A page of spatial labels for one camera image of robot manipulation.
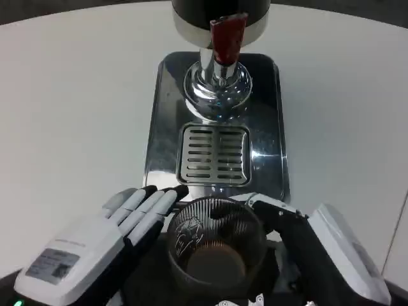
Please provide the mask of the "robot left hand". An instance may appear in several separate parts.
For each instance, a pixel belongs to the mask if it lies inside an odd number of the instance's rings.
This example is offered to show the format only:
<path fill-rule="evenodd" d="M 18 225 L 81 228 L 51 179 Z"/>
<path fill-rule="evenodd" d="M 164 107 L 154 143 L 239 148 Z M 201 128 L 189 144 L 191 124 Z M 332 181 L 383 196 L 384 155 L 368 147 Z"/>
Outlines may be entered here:
<path fill-rule="evenodd" d="M 60 231 L 18 273 L 8 305 L 116 305 L 113 300 L 185 198 L 185 185 L 129 188 Z"/>

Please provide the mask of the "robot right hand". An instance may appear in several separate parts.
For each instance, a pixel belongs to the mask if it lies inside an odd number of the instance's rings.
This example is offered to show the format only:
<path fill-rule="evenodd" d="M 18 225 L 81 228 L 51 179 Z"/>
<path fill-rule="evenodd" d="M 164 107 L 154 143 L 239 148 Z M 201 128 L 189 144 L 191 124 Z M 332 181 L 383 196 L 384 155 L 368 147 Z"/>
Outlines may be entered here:
<path fill-rule="evenodd" d="M 383 276 L 343 215 L 322 204 L 312 214 L 261 193 L 232 196 L 276 231 L 315 305 L 391 305 Z"/>

